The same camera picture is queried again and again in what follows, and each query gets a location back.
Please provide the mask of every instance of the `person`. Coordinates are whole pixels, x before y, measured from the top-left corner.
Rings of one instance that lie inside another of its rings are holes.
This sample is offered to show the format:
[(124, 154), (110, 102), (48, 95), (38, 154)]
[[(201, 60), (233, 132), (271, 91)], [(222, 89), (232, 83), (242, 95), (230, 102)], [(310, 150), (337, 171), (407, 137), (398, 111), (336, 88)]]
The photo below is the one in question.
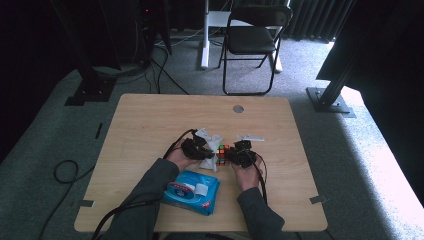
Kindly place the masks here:
[[(142, 179), (134, 187), (121, 206), (131, 203), (160, 199), (168, 183), (175, 181), (178, 174), (198, 160), (187, 158), (180, 141), (167, 159), (158, 158)], [(256, 156), (259, 167), (261, 159)], [(232, 164), (237, 184), (241, 190), (237, 201), (243, 212), (244, 220), (252, 239), (284, 239), (281, 231), (284, 219), (265, 204), (259, 191), (259, 175), (254, 166), (242, 168)], [(117, 213), (109, 229), (100, 237), (101, 240), (151, 240), (159, 213), (160, 203), (136, 207)]]

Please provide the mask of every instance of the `chair backrest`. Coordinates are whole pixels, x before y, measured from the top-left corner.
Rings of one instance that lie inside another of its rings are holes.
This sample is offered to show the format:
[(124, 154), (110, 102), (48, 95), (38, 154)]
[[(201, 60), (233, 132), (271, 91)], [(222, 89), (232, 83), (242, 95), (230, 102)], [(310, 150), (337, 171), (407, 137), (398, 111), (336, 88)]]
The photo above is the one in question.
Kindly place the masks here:
[(231, 12), (228, 18), (227, 27), (229, 28), (231, 26), (232, 20), (238, 20), (253, 26), (280, 26), (285, 28), (288, 26), (292, 16), (292, 10), (282, 5), (253, 5), (239, 7)]

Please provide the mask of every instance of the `tripod base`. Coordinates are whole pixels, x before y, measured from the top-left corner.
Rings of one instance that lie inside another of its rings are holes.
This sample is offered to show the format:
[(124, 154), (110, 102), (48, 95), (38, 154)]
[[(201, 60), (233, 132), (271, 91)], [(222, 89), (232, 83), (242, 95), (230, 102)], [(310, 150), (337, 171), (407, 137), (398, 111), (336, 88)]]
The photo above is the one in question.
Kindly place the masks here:
[(344, 117), (356, 117), (353, 110), (346, 105), (342, 96), (338, 96), (336, 101), (331, 105), (322, 104), (320, 99), (324, 91), (325, 88), (306, 88), (306, 92), (316, 112), (342, 113)]
[(98, 92), (89, 93), (85, 91), (84, 80), (79, 85), (75, 95), (66, 100), (65, 106), (84, 106), (85, 102), (107, 102), (112, 94), (117, 79), (102, 81)]

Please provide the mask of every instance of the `device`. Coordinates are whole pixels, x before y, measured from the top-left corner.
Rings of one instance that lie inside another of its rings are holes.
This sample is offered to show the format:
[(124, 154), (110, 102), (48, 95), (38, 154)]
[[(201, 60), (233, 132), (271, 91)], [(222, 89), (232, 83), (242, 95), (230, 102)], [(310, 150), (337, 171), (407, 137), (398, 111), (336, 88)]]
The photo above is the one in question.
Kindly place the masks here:
[(192, 130), (193, 139), (186, 138), (181, 144), (181, 148), (186, 157), (194, 160), (204, 160), (206, 158), (212, 158), (215, 154), (212, 150), (206, 149), (206, 140), (202, 137), (197, 136), (195, 133), (197, 130)]
[(247, 168), (256, 161), (256, 152), (250, 150), (252, 144), (249, 140), (234, 143), (234, 147), (225, 149), (225, 156), (236, 165)]

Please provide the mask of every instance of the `rubik's cube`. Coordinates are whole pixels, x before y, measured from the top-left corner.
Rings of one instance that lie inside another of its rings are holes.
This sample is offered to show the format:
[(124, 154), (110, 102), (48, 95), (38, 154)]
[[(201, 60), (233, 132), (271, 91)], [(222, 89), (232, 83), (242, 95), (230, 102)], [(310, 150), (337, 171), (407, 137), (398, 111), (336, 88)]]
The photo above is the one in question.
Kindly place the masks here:
[(227, 151), (228, 149), (230, 149), (230, 145), (219, 145), (218, 149), (216, 150), (216, 156), (218, 158), (218, 160), (216, 161), (216, 165), (230, 165), (230, 160), (225, 157), (225, 151)]

